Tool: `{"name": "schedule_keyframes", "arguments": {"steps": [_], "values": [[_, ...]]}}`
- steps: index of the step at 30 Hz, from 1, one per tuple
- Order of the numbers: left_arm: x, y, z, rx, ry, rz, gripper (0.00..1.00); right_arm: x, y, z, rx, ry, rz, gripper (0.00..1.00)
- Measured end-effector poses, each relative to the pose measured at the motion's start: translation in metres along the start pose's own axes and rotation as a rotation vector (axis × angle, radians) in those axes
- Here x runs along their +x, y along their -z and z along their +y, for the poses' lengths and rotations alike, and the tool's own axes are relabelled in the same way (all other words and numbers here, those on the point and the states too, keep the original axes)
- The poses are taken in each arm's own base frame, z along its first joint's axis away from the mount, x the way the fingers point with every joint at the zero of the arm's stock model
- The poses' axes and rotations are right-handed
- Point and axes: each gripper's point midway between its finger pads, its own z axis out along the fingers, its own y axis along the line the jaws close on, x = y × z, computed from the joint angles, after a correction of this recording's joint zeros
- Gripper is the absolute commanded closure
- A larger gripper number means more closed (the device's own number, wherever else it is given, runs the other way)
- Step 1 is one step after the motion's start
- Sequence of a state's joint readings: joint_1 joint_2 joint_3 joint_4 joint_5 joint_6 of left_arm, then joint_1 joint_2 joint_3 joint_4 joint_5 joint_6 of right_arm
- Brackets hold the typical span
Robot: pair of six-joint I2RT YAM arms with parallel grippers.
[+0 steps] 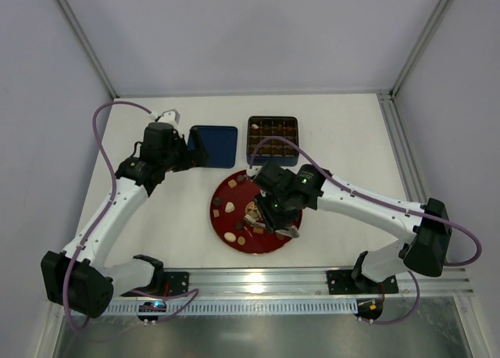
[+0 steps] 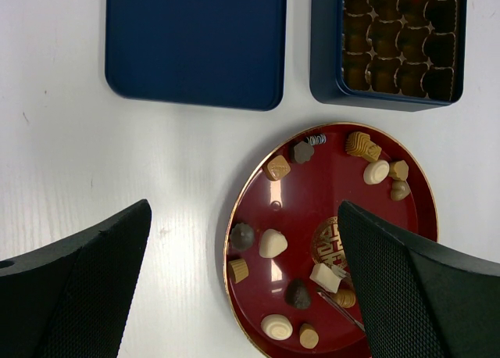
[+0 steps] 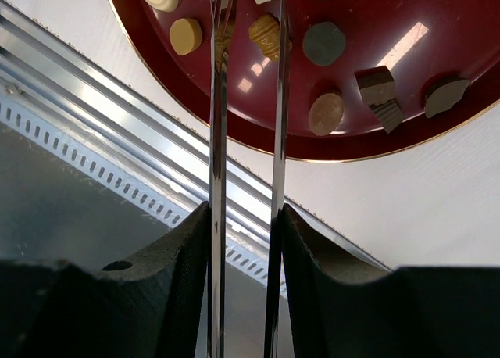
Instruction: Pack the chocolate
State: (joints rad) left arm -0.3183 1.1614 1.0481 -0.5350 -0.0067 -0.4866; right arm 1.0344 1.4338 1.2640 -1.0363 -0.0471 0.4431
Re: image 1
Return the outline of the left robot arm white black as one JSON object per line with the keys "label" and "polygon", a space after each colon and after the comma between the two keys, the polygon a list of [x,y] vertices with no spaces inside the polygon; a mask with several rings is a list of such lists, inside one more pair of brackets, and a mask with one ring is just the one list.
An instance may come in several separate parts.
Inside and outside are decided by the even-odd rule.
{"label": "left robot arm white black", "polygon": [[137,254],[125,264],[105,262],[130,218],[147,201],[168,172],[201,167],[209,156],[195,129],[189,146],[171,124],[152,123],[144,131],[139,152],[112,171],[112,189],[83,230],[59,252],[41,261],[48,299],[89,318],[100,317],[110,301],[127,293],[159,295],[163,262]]}

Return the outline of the metal tongs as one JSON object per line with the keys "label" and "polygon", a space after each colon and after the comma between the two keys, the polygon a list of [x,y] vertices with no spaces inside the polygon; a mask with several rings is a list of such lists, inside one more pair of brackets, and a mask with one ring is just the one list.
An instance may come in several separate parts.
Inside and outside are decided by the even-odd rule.
{"label": "metal tongs", "polygon": [[250,227],[254,228],[254,227],[261,227],[263,230],[265,229],[266,225],[264,224],[264,220],[262,218],[262,215],[259,211],[259,209],[257,208],[256,204],[254,202],[250,202],[246,207],[245,207],[245,213],[244,213],[244,216],[248,214],[250,216],[253,217],[253,219],[255,220],[255,223],[254,224],[249,224],[248,222],[246,222],[244,220],[244,217],[243,217],[243,221],[249,225]]}

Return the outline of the white rectangular chocolate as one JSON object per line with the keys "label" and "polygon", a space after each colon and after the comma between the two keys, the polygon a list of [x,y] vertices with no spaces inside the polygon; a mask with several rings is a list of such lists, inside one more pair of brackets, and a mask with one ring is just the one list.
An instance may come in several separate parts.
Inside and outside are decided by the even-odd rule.
{"label": "white rectangular chocolate", "polygon": [[252,217],[252,216],[250,216],[250,215],[248,215],[248,214],[246,214],[246,215],[244,216],[244,220],[245,220],[246,222],[248,222],[249,224],[254,224],[254,223],[255,223],[255,220],[253,219],[253,217]]}

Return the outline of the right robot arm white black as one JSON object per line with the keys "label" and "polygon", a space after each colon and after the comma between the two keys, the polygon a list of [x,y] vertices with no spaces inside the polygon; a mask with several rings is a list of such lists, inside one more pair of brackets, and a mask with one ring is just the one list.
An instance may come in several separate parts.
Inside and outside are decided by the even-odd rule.
{"label": "right robot arm white black", "polygon": [[269,233],[297,238],[296,220],[304,209],[313,209],[351,217],[395,237],[390,245],[359,254],[351,279],[361,292],[375,291],[407,271],[441,276],[452,235],[443,202],[429,199],[420,205],[386,198],[343,184],[311,164],[293,173],[267,162],[246,175],[259,188],[254,203]]}

